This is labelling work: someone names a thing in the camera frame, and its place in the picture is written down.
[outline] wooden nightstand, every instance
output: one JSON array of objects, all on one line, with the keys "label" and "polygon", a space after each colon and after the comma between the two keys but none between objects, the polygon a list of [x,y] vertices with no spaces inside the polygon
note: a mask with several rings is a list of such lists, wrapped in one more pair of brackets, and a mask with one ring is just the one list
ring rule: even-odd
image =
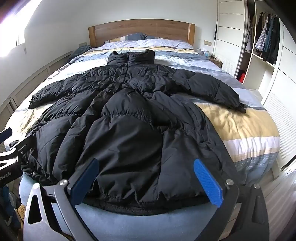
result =
[{"label": "wooden nightstand", "polygon": [[214,63],[215,65],[217,65],[219,68],[222,68],[222,64],[223,64],[223,63],[222,63],[218,58],[213,57],[213,56],[209,56],[209,57],[207,57],[207,60],[213,62],[213,63]]}]

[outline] metal screw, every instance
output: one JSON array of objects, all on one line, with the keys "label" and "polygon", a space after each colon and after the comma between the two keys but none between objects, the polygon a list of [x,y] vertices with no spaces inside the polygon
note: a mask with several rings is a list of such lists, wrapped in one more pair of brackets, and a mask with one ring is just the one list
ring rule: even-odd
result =
[{"label": "metal screw", "polygon": [[40,187],[40,184],[39,183],[35,183],[34,185],[33,185],[33,189],[38,189]]},{"label": "metal screw", "polygon": [[66,185],[68,183],[68,181],[66,180],[66,179],[63,179],[63,180],[61,180],[60,182],[59,182],[59,184],[61,185],[61,186],[64,186],[64,185]]},{"label": "metal screw", "polygon": [[232,186],[232,185],[234,184],[234,181],[231,180],[231,179],[227,179],[227,180],[226,180],[226,184],[227,184],[228,186]]},{"label": "metal screw", "polygon": [[257,183],[255,183],[255,184],[254,184],[254,188],[255,188],[255,189],[260,189],[260,185],[257,184]]}]

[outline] window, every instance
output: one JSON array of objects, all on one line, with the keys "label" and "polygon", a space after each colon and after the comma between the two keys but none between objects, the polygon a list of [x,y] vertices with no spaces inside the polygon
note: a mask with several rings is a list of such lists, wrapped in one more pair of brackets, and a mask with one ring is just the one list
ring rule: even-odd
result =
[{"label": "window", "polygon": [[25,28],[42,0],[31,0],[17,14],[0,24],[0,56],[6,56],[14,47],[25,42]]}]

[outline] wall socket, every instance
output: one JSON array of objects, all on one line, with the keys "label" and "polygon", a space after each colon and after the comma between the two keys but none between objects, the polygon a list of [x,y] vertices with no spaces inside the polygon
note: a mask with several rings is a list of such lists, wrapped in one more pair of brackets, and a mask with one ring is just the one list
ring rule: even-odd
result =
[{"label": "wall socket", "polygon": [[204,41],[204,45],[208,45],[208,46],[212,46],[212,42],[209,42],[209,41]]},{"label": "wall socket", "polygon": [[86,45],[86,42],[79,44],[79,47],[85,46],[85,45]]}]

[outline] wooden headboard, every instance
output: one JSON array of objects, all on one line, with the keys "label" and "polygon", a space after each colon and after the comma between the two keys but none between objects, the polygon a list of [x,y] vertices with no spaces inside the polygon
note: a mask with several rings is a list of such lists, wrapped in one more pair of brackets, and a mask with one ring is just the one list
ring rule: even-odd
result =
[{"label": "wooden headboard", "polygon": [[193,45],[195,24],[165,19],[130,19],[103,23],[89,27],[90,45],[99,47],[107,40],[139,32],[164,39],[182,40]]}]

